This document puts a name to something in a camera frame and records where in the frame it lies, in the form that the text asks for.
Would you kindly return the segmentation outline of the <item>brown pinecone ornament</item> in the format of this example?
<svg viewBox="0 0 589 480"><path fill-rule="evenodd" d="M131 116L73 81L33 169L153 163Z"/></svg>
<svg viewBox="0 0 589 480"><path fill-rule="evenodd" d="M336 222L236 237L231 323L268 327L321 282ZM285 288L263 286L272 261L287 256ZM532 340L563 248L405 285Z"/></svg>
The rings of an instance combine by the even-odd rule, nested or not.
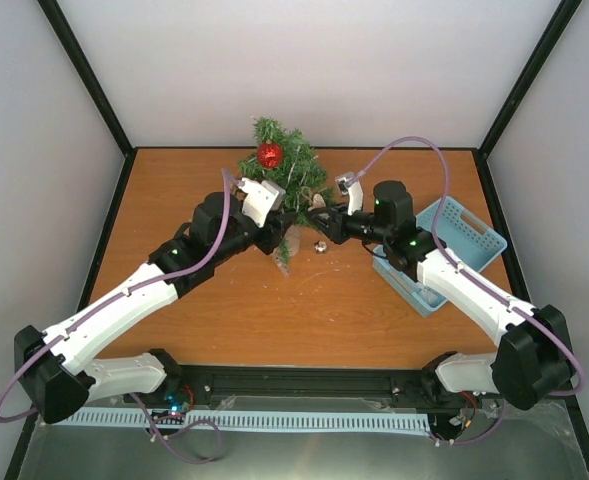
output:
<svg viewBox="0 0 589 480"><path fill-rule="evenodd" d="M310 187L304 186L301 188L301 196L308 203L307 210L311 211L318 208L324 208L326 202L321 193L313 192Z"/></svg>

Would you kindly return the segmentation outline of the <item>clear battery box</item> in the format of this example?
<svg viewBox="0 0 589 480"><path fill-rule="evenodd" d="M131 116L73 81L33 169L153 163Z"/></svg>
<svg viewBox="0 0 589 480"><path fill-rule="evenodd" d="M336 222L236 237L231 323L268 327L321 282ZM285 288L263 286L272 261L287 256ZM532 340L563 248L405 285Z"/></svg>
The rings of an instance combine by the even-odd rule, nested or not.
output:
<svg viewBox="0 0 589 480"><path fill-rule="evenodd" d="M290 266L289 266L289 258L287 256L283 256L281 254L276 254L274 256L275 263L278 269L284 276L290 275Z"/></svg>

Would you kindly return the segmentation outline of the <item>red bauble ornament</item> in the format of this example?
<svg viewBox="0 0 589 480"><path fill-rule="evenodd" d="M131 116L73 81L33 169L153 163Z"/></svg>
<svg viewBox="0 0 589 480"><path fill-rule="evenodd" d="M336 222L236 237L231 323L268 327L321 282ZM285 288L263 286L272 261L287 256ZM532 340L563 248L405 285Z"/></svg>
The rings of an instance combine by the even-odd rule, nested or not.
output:
<svg viewBox="0 0 589 480"><path fill-rule="evenodd" d="M262 143L257 148L256 158L263 168L276 168L283 162L283 148L277 143Z"/></svg>

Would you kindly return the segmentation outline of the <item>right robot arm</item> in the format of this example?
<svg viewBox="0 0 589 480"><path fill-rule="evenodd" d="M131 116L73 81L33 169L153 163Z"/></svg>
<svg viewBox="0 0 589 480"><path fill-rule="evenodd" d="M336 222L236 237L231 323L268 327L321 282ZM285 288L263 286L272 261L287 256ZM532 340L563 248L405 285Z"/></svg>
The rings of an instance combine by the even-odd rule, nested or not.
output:
<svg viewBox="0 0 589 480"><path fill-rule="evenodd" d="M342 188L348 201L308 211L310 223L336 244L358 239L382 246L394 269L445 297L497 347L490 354L440 357L433 373L439 392L498 394L520 410L548 395L572 395L567 385L583 372L558 309L536 308L508 294L419 227L403 183L378 183L371 212L362 209L358 183L343 181Z"/></svg>

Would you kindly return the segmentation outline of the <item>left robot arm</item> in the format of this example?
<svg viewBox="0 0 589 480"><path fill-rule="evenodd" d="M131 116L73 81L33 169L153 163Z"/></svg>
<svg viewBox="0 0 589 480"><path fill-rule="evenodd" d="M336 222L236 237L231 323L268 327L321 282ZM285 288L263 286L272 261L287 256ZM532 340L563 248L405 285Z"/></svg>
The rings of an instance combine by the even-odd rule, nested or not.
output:
<svg viewBox="0 0 589 480"><path fill-rule="evenodd" d="M250 247L271 254L296 218L271 210L257 224L250 213L248 200L208 194L191 220L111 292L43 331L32 325L20 330L14 367L35 413L54 424L113 395L150 393L160 402L175 400L182 378L165 350L104 361L97 356L139 321L208 281L233 256Z"/></svg>

